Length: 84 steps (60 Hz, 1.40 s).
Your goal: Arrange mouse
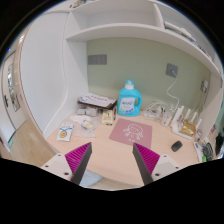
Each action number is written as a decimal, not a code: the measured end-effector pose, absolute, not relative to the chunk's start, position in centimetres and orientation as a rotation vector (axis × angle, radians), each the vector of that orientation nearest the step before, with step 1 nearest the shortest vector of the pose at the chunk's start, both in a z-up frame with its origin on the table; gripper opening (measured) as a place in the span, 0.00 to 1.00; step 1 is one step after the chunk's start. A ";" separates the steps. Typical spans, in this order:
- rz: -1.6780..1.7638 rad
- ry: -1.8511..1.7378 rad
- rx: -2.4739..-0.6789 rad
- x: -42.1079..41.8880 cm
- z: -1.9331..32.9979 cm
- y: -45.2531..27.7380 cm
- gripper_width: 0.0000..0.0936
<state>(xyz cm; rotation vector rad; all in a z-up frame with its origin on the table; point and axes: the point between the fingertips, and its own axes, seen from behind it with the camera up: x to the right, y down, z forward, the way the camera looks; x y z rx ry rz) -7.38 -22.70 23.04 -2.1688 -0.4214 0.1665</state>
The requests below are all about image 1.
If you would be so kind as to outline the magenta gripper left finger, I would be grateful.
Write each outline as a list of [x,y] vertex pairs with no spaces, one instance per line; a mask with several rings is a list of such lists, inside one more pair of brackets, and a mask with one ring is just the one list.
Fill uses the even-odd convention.
[[57,153],[42,166],[42,169],[79,185],[91,154],[92,144],[86,143],[66,155]]

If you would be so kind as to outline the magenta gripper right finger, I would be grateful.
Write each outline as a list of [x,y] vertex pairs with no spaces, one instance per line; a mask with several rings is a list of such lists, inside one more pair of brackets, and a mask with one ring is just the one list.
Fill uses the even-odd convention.
[[137,143],[133,144],[133,155],[145,185],[181,169],[169,155],[159,155]]

